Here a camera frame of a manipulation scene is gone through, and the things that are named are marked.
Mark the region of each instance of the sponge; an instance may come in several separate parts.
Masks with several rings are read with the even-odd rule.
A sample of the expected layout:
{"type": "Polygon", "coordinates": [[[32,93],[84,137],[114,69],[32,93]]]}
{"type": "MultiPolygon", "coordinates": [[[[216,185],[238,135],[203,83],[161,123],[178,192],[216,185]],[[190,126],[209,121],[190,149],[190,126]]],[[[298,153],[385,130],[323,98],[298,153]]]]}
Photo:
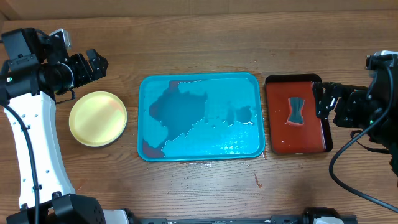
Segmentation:
{"type": "Polygon", "coordinates": [[[302,115],[304,99],[301,99],[300,97],[291,97],[289,98],[289,106],[290,114],[286,123],[294,126],[304,125],[304,118],[302,115]]]}

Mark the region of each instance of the turquoise plastic tray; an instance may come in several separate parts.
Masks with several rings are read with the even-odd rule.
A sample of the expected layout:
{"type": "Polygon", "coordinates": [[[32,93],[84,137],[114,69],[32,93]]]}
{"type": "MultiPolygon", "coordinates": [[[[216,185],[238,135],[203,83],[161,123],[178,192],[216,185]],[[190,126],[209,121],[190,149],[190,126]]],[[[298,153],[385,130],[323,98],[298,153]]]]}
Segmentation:
{"type": "Polygon", "coordinates": [[[137,150],[143,159],[252,158],[265,145],[259,83],[250,73],[154,75],[142,81],[137,150]]]}

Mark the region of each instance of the wooden surface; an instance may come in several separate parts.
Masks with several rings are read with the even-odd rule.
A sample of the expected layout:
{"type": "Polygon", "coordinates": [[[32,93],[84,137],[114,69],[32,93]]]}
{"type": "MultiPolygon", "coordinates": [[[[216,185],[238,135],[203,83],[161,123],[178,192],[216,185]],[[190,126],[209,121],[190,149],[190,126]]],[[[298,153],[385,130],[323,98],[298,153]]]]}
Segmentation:
{"type": "Polygon", "coordinates": [[[398,9],[396,0],[0,0],[0,11],[16,19],[118,16],[177,16],[254,12],[398,9]]]}
{"type": "MultiPolygon", "coordinates": [[[[331,153],[199,162],[146,162],[136,152],[139,85],[148,75],[248,71],[264,83],[272,74],[316,73],[324,82],[368,86],[366,55],[398,50],[398,11],[300,12],[223,16],[122,17],[59,21],[6,21],[4,30],[60,27],[72,35],[70,54],[96,49],[108,59],[108,76],[76,89],[119,96],[129,113],[127,129],[111,146],[74,140],[68,115],[57,106],[57,132],[68,176],[78,194],[103,208],[127,207],[138,217],[238,218],[301,213],[334,207],[360,223],[396,223],[398,215],[339,187],[328,174],[333,154],[350,129],[331,125],[331,153]]],[[[0,61],[7,59],[0,45],[0,61]]],[[[269,142],[265,93],[260,89],[269,142]]],[[[0,114],[0,221],[18,211],[19,170],[11,127],[0,114]]],[[[336,163],[347,184],[398,205],[390,156],[351,147],[336,163]]]]}
{"type": "Polygon", "coordinates": [[[2,34],[2,25],[5,20],[7,20],[6,17],[0,12],[0,34],[2,34]]]}

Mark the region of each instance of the yellow plate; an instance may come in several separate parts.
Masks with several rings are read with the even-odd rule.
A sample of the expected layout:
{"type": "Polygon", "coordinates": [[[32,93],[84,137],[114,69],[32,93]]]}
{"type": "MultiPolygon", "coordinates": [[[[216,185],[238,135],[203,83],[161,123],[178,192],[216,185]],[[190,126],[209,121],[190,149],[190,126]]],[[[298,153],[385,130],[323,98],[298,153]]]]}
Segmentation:
{"type": "Polygon", "coordinates": [[[77,141],[92,147],[117,140],[127,125],[123,102],[112,93],[97,91],[82,97],[69,115],[69,128],[77,141]]]}

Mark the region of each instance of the black cable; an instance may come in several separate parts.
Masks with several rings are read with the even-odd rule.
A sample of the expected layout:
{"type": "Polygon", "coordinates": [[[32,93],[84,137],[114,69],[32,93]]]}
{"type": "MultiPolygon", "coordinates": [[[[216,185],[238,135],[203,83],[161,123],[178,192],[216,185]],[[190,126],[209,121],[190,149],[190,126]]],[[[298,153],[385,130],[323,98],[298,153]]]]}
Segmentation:
{"type": "MultiPolygon", "coordinates": [[[[350,134],[351,139],[354,138],[354,135],[355,135],[355,134],[361,133],[361,132],[362,132],[361,130],[352,131],[351,134],[350,134]]],[[[371,152],[377,152],[377,153],[383,153],[383,154],[390,154],[390,151],[388,151],[388,149],[375,149],[375,148],[371,148],[371,147],[364,146],[364,145],[362,145],[361,143],[359,143],[358,141],[357,141],[356,143],[358,143],[358,144],[359,144],[360,146],[362,146],[364,149],[366,149],[366,150],[368,150],[368,151],[371,151],[371,152]]]]}
{"type": "Polygon", "coordinates": [[[15,119],[17,119],[19,125],[21,126],[22,132],[25,135],[27,150],[29,152],[30,168],[32,169],[33,189],[35,193],[35,224],[39,224],[39,203],[40,203],[39,182],[37,181],[35,157],[33,154],[32,142],[30,141],[29,133],[27,132],[28,129],[25,126],[21,117],[19,117],[19,115],[10,106],[5,104],[4,102],[0,102],[0,105],[3,106],[5,109],[7,109],[15,117],[15,119]]]}
{"type": "Polygon", "coordinates": [[[359,196],[359,197],[365,198],[366,200],[369,200],[369,201],[371,201],[371,202],[373,202],[373,203],[375,203],[375,204],[377,204],[377,205],[383,206],[384,208],[388,208],[389,210],[392,210],[392,211],[398,213],[398,208],[397,208],[397,207],[395,207],[395,206],[393,206],[393,205],[390,205],[390,204],[388,204],[388,203],[386,203],[386,202],[383,202],[383,201],[381,201],[381,200],[379,200],[379,199],[376,199],[376,198],[374,198],[374,197],[371,197],[371,196],[369,196],[369,195],[367,195],[367,194],[364,194],[364,193],[362,193],[362,192],[360,192],[360,191],[358,191],[358,190],[356,190],[356,189],[354,189],[354,188],[352,188],[352,187],[346,185],[346,184],[343,183],[341,180],[339,180],[339,178],[337,178],[336,175],[333,173],[333,166],[335,165],[335,162],[336,162],[337,158],[338,158],[347,148],[349,148],[352,144],[354,144],[360,137],[364,136],[364,135],[365,135],[366,133],[368,133],[373,127],[375,127],[375,125],[377,125],[377,124],[388,114],[388,112],[389,112],[390,109],[391,109],[392,100],[393,100],[393,97],[394,97],[394,82],[393,82],[393,79],[392,79],[392,73],[391,73],[390,68],[389,68],[386,64],[382,63],[381,65],[386,69],[386,71],[387,71],[387,73],[388,73],[388,76],[389,76],[389,81],[390,81],[390,98],[389,98],[389,102],[388,102],[387,108],[386,108],[386,110],[383,112],[383,114],[380,116],[380,118],[378,118],[375,122],[373,122],[371,125],[369,125],[369,127],[367,127],[364,131],[362,131],[362,132],[359,133],[357,136],[355,136],[351,141],[347,142],[347,144],[345,144],[345,145],[333,156],[333,158],[331,159],[330,164],[329,164],[329,174],[330,174],[331,178],[332,178],[338,185],[340,185],[340,187],[346,189],[347,191],[349,191],[349,192],[351,192],[351,193],[353,193],[353,194],[355,194],[355,195],[357,195],[357,196],[359,196]]]}

